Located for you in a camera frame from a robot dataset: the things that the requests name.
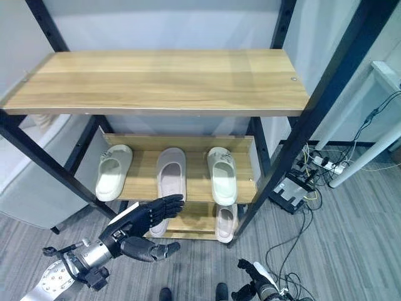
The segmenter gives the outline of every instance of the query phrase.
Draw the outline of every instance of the white slipper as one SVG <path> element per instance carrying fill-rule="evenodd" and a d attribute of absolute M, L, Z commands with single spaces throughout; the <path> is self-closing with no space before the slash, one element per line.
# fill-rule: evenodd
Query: white slipper
<path fill-rule="evenodd" d="M 100 157 L 96 197 L 110 202 L 121 194 L 132 162 L 132 150 L 123 144 L 109 148 Z"/>
<path fill-rule="evenodd" d="M 229 243 L 237 227 L 237 204 L 230 206 L 217 205 L 215 235 L 221 243 Z"/>
<path fill-rule="evenodd" d="M 182 194 L 185 201 L 187 184 L 185 175 L 185 154 L 176 147 L 164 150 L 157 159 L 157 192 L 159 198 L 171 194 Z M 149 229 L 153 237 L 162 237 L 167 230 L 169 220 L 165 219 Z"/>
<path fill-rule="evenodd" d="M 231 153 L 223 147 L 213 147 L 207 154 L 207 165 L 212 181 L 214 201 L 223 206 L 236 202 L 236 163 Z"/>

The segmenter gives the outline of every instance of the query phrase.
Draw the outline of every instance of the black shoe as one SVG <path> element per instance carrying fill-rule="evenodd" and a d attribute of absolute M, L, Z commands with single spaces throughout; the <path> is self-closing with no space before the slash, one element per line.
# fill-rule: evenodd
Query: black shoe
<path fill-rule="evenodd" d="M 162 288 L 159 294 L 159 301 L 172 301 L 173 296 L 171 290 L 168 287 Z"/>
<path fill-rule="evenodd" d="M 228 287 L 225 283 L 219 283 L 216 287 L 216 301 L 228 300 Z"/>

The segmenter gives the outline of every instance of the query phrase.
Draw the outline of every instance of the robotic finger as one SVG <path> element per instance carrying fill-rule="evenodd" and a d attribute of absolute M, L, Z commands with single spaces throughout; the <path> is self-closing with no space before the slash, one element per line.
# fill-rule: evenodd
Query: robotic finger
<path fill-rule="evenodd" d="M 121 253 L 136 260 L 155 262 L 164 260 L 180 249 L 179 243 L 157 245 L 142 237 L 129 237 L 121 244 Z"/>

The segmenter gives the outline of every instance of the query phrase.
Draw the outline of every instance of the wooden shelf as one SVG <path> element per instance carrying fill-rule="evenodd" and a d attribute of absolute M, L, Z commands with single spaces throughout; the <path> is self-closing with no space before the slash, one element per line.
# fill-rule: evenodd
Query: wooden shelf
<path fill-rule="evenodd" d="M 145 235 L 145 237 L 154 239 L 154 237 L 152 237 L 152 235 L 148 233 Z M 166 232 L 161 238 L 172 238 L 175 240 L 217 240 L 215 234 L 207 234 L 207 233 Z"/>
<path fill-rule="evenodd" d="M 298 116 L 308 96 L 283 50 L 55 53 L 5 99 L 9 114 Z"/>
<path fill-rule="evenodd" d="M 169 220 L 164 238 L 215 240 L 216 205 L 186 202 L 178 217 Z"/>
<path fill-rule="evenodd" d="M 133 150 L 133 161 L 128 170 L 119 199 L 151 201 L 157 198 L 156 162 L 162 150 L 180 147 L 187 163 L 187 202 L 214 203 L 206 154 L 214 146 L 229 149 L 237 167 L 237 203 L 247 204 L 256 193 L 253 170 L 249 158 L 252 136 L 242 137 L 161 137 L 105 134 L 110 145 L 125 144 Z"/>

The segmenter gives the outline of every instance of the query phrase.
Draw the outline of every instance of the shoe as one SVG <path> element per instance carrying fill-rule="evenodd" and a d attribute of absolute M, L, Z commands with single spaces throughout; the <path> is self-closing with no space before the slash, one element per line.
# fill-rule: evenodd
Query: shoe
<path fill-rule="evenodd" d="M 159 198 L 171 194 L 182 194 L 185 201 L 187 183 L 185 173 L 185 153 L 176 147 L 164 150 L 157 159 L 157 192 Z M 169 219 L 149 229 L 153 237 L 162 237 L 169 225 Z"/>
<path fill-rule="evenodd" d="M 236 202 L 236 163 L 231 153 L 223 147 L 213 147 L 207 154 L 207 165 L 212 181 L 214 201 L 223 206 Z"/>
<path fill-rule="evenodd" d="M 217 205 L 215 236 L 221 243 L 229 243 L 237 228 L 237 204 L 230 206 Z"/>
<path fill-rule="evenodd" d="M 172 301 L 173 296 L 171 290 L 168 287 L 162 288 L 159 293 L 159 301 Z"/>
<path fill-rule="evenodd" d="M 123 144 L 109 148 L 100 157 L 96 197 L 110 202 L 121 194 L 132 162 L 132 150 Z"/>
<path fill-rule="evenodd" d="M 228 287 L 225 283 L 217 284 L 216 301 L 228 301 Z"/>

